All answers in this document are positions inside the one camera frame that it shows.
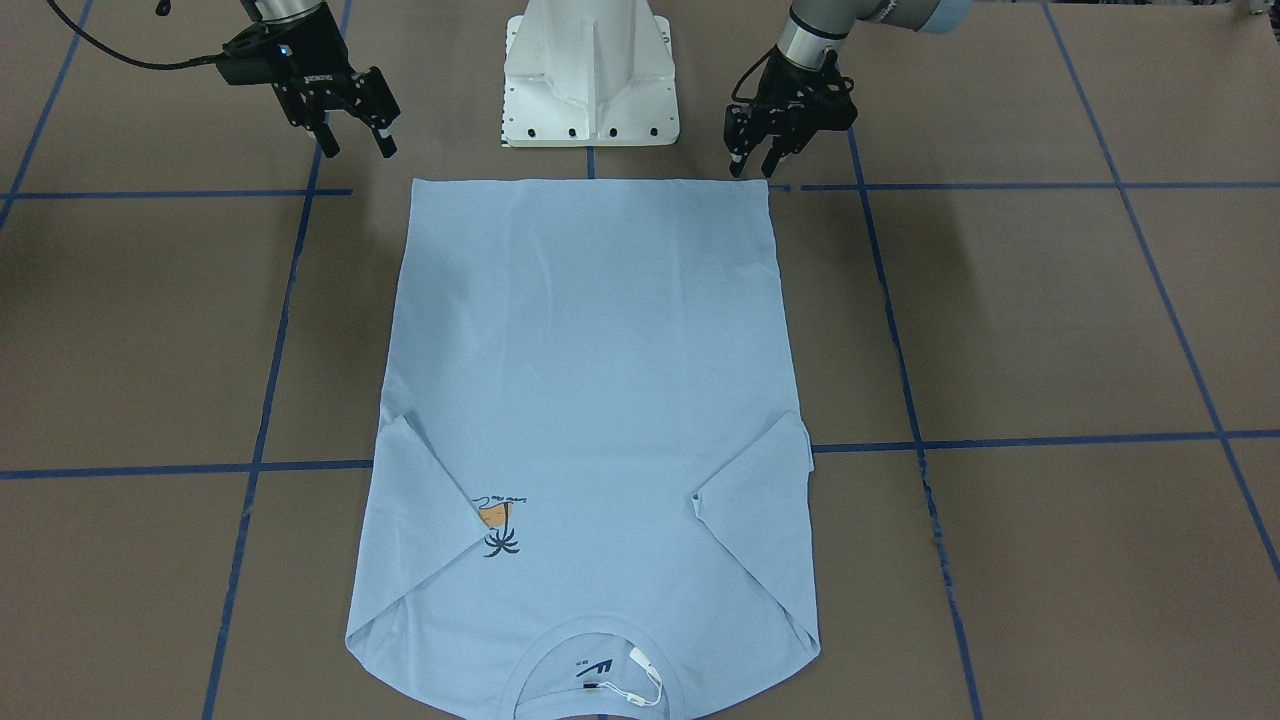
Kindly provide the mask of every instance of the cable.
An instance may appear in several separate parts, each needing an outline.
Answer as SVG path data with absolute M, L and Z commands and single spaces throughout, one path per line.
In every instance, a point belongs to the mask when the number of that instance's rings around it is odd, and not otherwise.
M 115 58 L 116 60 L 120 60 L 122 63 L 128 63 L 128 64 L 131 64 L 131 65 L 133 65 L 136 68 L 142 68 L 142 69 L 146 69 L 146 70 L 180 70 L 180 69 L 184 69 L 184 68 L 196 68 L 196 67 L 200 67 L 200 65 L 211 65 L 211 64 L 216 63 L 218 60 L 221 60 L 223 56 L 224 56 L 221 53 L 219 53 L 218 55 L 202 55 L 200 58 L 192 58 L 189 60 L 183 60 L 180 63 L 143 63 L 142 60 L 134 60 L 133 58 L 129 58 L 128 55 L 123 55 L 120 53 L 116 53 L 115 50 L 111 50 L 110 47 L 108 47 L 106 45 L 104 45 L 101 41 L 99 41 L 96 37 L 93 37 L 92 35 L 84 32 L 84 28 L 79 27 L 78 24 L 76 24 L 74 20 L 72 20 L 70 18 L 68 18 L 67 13 L 64 13 L 63 9 L 58 6 L 58 3 L 55 3 L 54 0 L 45 0 L 45 1 L 49 3 L 49 6 L 54 10 L 54 14 L 58 15 L 58 18 L 60 20 L 63 20 L 64 23 L 67 23 L 67 27 L 69 27 L 73 31 L 76 31 L 76 35 L 83 37 L 86 42 L 88 42 L 93 47 L 97 47 L 102 53 L 106 53 L 108 55 Z

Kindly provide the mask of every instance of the shirt logo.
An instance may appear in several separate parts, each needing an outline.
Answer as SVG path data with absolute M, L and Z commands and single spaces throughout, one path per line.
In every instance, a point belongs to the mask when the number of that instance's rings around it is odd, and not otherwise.
M 484 543 L 492 547 L 493 552 L 485 557 L 497 557 L 503 552 L 511 555 L 520 552 L 520 548 L 516 547 L 520 541 L 516 539 L 516 528 L 511 527 L 511 515 L 517 502 L 527 502 L 527 500 L 526 497 L 486 495 L 471 501 L 476 503 L 480 520 L 489 527 L 489 534 L 485 536 Z

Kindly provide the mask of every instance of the light blue joint cap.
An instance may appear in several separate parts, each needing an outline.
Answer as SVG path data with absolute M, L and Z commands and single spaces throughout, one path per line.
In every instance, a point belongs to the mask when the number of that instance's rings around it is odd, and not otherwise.
M 934 35 L 951 32 L 969 14 L 969 5 L 972 4 L 973 0 L 942 0 L 933 10 L 933 14 L 929 15 L 929 19 L 915 32 L 932 32 Z

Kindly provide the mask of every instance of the light blue t-shirt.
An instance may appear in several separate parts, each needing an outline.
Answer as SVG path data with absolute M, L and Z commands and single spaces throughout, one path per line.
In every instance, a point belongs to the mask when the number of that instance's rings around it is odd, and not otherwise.
M 468 720 L 685 720 L 818 655 L 774 254 L 759 181 L 415 181 L 370 673 Z

